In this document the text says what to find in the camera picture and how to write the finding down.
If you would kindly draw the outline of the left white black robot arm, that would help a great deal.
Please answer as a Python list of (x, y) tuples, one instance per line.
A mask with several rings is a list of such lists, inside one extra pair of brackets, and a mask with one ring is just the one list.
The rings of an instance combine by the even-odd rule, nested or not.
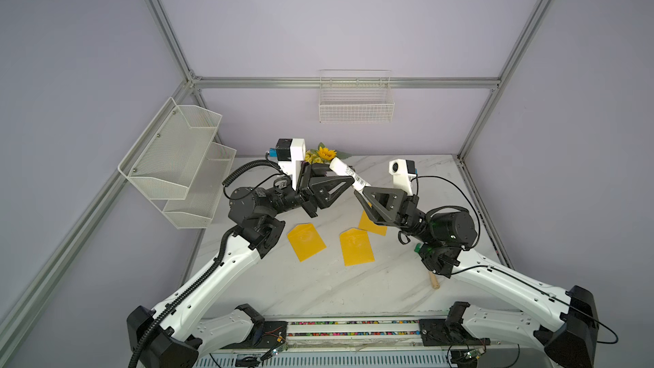
[(297, 162), (284, 168), (265, 159), (242, 165), (223, 182), (231, 185), (247, 170), (269, 166), (274, 184), (239, 187), (229, 195), (233, 226), (221, 237), (219, 250), (183, 286), (157, 305), (137, 307), (127, 318), (130, 367), (192, 367), (204, 356), (231, 345), (257, 346), (264, 317), (242, 304), (219, 318), (201, 321), (241, 275), (279, 243), (285, 223), (279, 215), (303, 209), (315, 217), (353, 187), (367, 183), (342, 161), (329, 165)]

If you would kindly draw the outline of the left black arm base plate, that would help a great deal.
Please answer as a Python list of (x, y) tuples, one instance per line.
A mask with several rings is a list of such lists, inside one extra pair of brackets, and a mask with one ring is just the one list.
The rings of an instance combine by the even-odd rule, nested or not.
[(283, 320), (266, 320), (256, 325), (242, 342), (231, 343), (221, 349), (272, 349), (286, 339), (288, 325)]

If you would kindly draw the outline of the white glue stick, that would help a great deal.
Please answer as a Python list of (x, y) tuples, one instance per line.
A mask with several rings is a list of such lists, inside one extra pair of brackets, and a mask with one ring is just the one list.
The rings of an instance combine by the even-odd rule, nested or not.
[(337, 175), (340, 175), (341, 177), (352, 178), (354, 180), (353, 188), (355, 191), (359, 193), (361, 193), (365, 187), (371, 186), (369, 182), (366, 182), (366, 180), (363, 177), (361, 177), (353, 168), (348, 166), (340, 158), (334, 158), (330, 162), (330, 169)]

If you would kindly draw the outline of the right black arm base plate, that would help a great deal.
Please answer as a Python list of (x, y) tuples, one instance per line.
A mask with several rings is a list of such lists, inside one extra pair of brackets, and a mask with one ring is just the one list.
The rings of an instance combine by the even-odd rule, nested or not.
[(440, 346), (488, 346), (489, 338), (478, 338), (469, 334), (461, 324), (446, 319), (418, 320), (419, 333), (425, 347)]

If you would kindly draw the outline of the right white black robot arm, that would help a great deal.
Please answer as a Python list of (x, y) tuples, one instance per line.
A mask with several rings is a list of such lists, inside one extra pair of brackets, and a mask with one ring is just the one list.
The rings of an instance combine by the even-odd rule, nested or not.
[(464, 207), (444, 205), (424, 212), (417, 196), (395, 188), (367, 186), (355, 196), (373, 223), (399, 230), (402, 244), (420, 243), (418, 255), (429, 272), (476, 286), (536, 320), (527, 340), (553, 363), (594, 366), (604, 324), (591, 291), (548, 285), (482, 255), (473, 247), (478, 233)]

